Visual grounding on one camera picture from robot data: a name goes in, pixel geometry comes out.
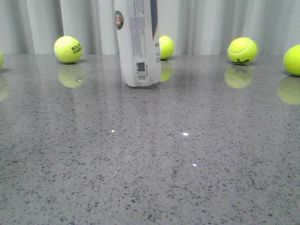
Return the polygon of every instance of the barcode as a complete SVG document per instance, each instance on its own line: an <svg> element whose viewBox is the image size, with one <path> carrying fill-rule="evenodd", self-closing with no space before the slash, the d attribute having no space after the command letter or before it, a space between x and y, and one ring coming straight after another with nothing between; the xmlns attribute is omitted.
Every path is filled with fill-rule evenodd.
<svg viewBox="0 0 300 225"><path fill-rule="evenodd" d="M138 80L146 80L145 62L137 62L135 65L136 75Z"/></svg>

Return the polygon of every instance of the yellow tennis ball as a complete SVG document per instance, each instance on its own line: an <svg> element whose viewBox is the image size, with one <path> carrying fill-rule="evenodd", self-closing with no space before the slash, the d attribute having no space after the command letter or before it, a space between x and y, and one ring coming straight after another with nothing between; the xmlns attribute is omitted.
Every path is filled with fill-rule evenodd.
<svg viewBox="0 0 300 225"><path fill-rule="evenodd" d="M231 42L227 54L232 62L246 64L254 60L257 51L257 45L253 40L248 37L240 37Z"/></svg>
<svg viewBox="0 0 300 225"><path fill-rule="evenodd" d="M3 62L4 62L3 54L2 54L2 52L0 52L0 68L3 65Z"/></svg>
<svg viewBox="0 0 300 225"><path fill-rule="evenodd" d="M0 101L4 100L10 92L8 80L0 75Z"/></svg>
<svg viewBox="0 0 300 225"><path fill-rule="evenodd" d="M70 36L62 36L57 39L54 44L54 53L64 63L74 63L83 54L79 41Z"/></svg>
<svg viewBox="0 0 300 225"><path fill-rule="evenodd" d="M165 60L169 58L174 52L174 42L166 35L159 36L159 46L160 46L160 58Z"/></svg>
<svg viewBox="0 0 300 225"><path fill-rule="evenodd" d="M300 76L300 45L296 45L285 53L283 63L288 72Z"/></svg>
<svg viewBox="0 0 300 225"><path fill-rule="evenodd" d="M85 72L81 66L61 65L58 71L58 78L67 88L76 88L84 82Z"/></svg>
<svg viewBox="0 0 300 225"><path fill-rule="evenodd" d="M249 67L233 65L225 71L225 81L232 88L247 87L252 81L252 71Z"/></svg>
<svg viewBox="0 0 300 225"><path fill-rule="evenodd" d="M279 98L291 105L300 105L300 77L287 76L277 87Z"/></svg>
<svg viewBox="0 0 300 225"><path fill-rule="evenodd" d="M160 82L170 80L173 75L173 66L169 61L161 62L161 79Z"/></svg>

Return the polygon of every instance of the white curtain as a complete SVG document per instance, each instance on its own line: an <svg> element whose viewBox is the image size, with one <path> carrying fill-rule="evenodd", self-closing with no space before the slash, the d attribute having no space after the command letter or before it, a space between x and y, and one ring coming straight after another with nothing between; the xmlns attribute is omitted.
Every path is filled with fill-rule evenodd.
<svg viewBox="0 0 300 225"><path fill-rule="evenodd" d="M300 44L300 0L158 0L158 19L177 55L226 54L238 37L265 55ZM84 54L118 54L113 0L0 0L0 52L53 53L63 35Z"/></svg>

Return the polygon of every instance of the logo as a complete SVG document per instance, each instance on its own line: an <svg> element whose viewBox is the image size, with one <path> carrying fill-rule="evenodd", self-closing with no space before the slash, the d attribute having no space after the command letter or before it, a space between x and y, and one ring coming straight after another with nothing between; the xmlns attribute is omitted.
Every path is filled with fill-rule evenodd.
<svg viewBox="0 0 300 225"><path fill-rule="evenodd" d="M71 47L71 49L72 49L72 51L73 51L74 54L80 52L81 51L81 45L80 45L80 43L78 43L77 45Z"/></svg>
<svg viewBox="0 0 300 225"><path fill-rule="evenodd" d="M124 24L124 17L122 15L122 13L118 10L114 14L116 15L117 29L120 30L123 27L123 24Z"/></svg>

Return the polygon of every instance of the gray speckled countertop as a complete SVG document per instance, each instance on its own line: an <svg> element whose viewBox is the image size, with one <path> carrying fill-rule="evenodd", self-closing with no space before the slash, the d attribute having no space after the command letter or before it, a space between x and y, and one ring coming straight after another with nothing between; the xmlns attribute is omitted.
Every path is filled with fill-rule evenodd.
<svg viewBox="0 0 300 225"><path fill-rule="evenodd" d="M175 56L140 89L118 56L4 57L0 224L300 224L300 77L283 56Z"/></svg>

